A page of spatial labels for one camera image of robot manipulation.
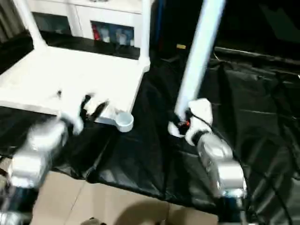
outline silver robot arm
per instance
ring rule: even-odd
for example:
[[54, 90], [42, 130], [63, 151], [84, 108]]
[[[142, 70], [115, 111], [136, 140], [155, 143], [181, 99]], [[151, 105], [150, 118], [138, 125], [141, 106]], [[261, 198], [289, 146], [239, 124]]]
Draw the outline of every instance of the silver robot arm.
[[30, 128], [8, 169], [7, 194], [0, 209], [0, 225], [29, 224], [39, 188], [65, 145], [71, 124], [53, 118]]
[[212, 130], [212, 109], [207, 99], [188, 103], [186, 119], [175, 116], [172, 122], [178, 134], [195, 146], [199, 159], [210, 179], [210, 189], [216, 199], [219, 224], [249, 225], [243, 208], [247, 196], [244, 172], [233, 157], [233, 150]]
[[14, 154], [8, 169], [6, 193], [0, 203], [0, 225], [30, 223], [39, 189], [68, 138], [79, 135], [84, 120], [94, 121], [108, 104], [100, 103], [89, 114], [86, 107], [90, 96], [66, 96], [61, 98], [60, 114], [31, 127], [26, 141]]

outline black cloth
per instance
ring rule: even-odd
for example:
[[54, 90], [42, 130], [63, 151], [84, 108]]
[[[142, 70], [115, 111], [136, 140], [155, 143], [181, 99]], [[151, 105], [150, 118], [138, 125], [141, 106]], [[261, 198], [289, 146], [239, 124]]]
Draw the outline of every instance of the black cloth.
[[[69, 140], [53, 170], [218, 213], [195, 148], [167, 132], [184, 65], [182, 60], [152, 60], [132, 111], [133, 130], [121, 134], [87, 123], [80, 136]], [[299, 92], [297, 76], [211, 62], [199, 93], [212, 103], [213, 126], [242, 161], [249, 211], [268, 224], [300, 223]], [[0, 154], [11, 157], [30, 125], [49, 117], [0, 107]]]

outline white plastic cup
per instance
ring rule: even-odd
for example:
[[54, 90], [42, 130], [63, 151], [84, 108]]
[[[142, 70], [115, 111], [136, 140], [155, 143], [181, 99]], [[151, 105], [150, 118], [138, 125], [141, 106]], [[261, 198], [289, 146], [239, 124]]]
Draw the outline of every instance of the white plastic cup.
[[128, 132], [133, 128], [134, 117], [128, 112], [120, 112], [116, 116], [116, 127], [120, 132]]

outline white pole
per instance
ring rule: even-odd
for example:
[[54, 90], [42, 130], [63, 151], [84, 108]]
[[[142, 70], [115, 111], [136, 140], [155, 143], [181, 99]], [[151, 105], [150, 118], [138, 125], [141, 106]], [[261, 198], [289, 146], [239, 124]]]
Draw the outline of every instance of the white pole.
[[30, 11], [26, 0], [13, 0], [15, 7], [17, 8], [23, 23], [27, 26], [27, 29], [33, 40], [33, 46], [35, 49], [46, 46], [41, 33], [38, 30], [36, 21], [34, 20], [33, 14]]
[[142, 42], [139, 63], [144, 66], [144, 72], [150, 68], [149, 43], [150, 43], [151, 1], [142, 0]]
[[[226, 0], [204, 0], [181, 83], [175, 113], [185, 119], [188, 103], [197, 98], [213, 48]], [[170, 123], [169, 132], [180, 136]]]

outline wire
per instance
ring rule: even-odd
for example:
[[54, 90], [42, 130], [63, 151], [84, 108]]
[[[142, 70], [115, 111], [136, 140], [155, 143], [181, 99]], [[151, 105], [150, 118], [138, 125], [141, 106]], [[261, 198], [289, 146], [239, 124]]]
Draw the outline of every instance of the wire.
[[[213, 132], [214, 134], [216, 134], [220, 139], [224, 140], [224, 141], [230, 146], [229, 142], [224, 138], [224, 136], [219, 132], [219, 130], [218, 130], [217, 128], [213, 127], [210, 123], [208, 123], [208, 122], [205, 121], [204, 119], [202, 119], [202, 118], [196, 116], [196, 115], [193, 114], [190, 110], [189, 110], [188, 113], [189, 113], [190, 115], [192, 115], [193, 117], [195, 117], [195, 118], [201, 120], [203, 123], [205, 123], [208, 127], [211, 128], [211, 130], [212, 130], [212, 132]], [[243, 163], [242, 160], [241, 160], [241, 158], [240, 158], [234, 151], [232, 151], [232, 154], [233, 154], [233, 157], [239, 162], [240, 165], [250, 167], [249, 165]], [[275, 187], [275, 185], [273, 184], [273, 182], [272, 182], [272, 181], [271, 181], [271, 180], [270, 180], [263, 172], [260, 172], [260, 171], [258, 171], [258, 170], [256, 170], [256, 169], [254, 169], [253, 167], [250, 167], [250, 168], [251, 168], [251, 170], [253, 170], [255, 173], [261, 175], [261, 176], [267, 181], [267, 183], [269, 184], [269, 186], [273, 189], [273, 191], [274, 191], [275, 195], [277, 196], [277, 198], [278, 198], [278, 200], [279, 200], [279, 202], [280, 202], [280, 204], [281, 204], [283, 210], [285, 211], [285, 215], [286, 215], [286, 217], [287, 217], [287, 220], [288, 220], [289, 225], [292, 225], [292, 224], [293, 224], [292, 218], [291, 218], [290, 214], [288, 213], [287, 207], [286, 207], [284, 201], [282, 200], [282, 198], [281, 198], [281, 196], [280, 196], [280, 194], [279, 194], [278, 189], [277, 189], [277, 188]], [[249, 187], [248, 187], [248, 183], [249, 183], [249, 182], [248, 182], [248, 178], [244, 176], [244, 179], [245, 179], [245, 181], [246, 181], [246, 183], [247, 183], [247, 193], [248, 193], [248, 194], [247, 194], [247, 200], [251, 203], [252, 200], [251, 200], [251, 196], [249, 195], [249, 194], [250, 194], [250, 190], [249, 190]], [[254, 213], [254, 216], [255, 216], [258, 220], [260, 220], [261, 218], [260, 218], [260, 216], [255, 212], [255, 210], [249, 210], [249, 208], [250, 208], [250, 205], [248, 205], [247, 211], [250, 211], [250, 212]]]

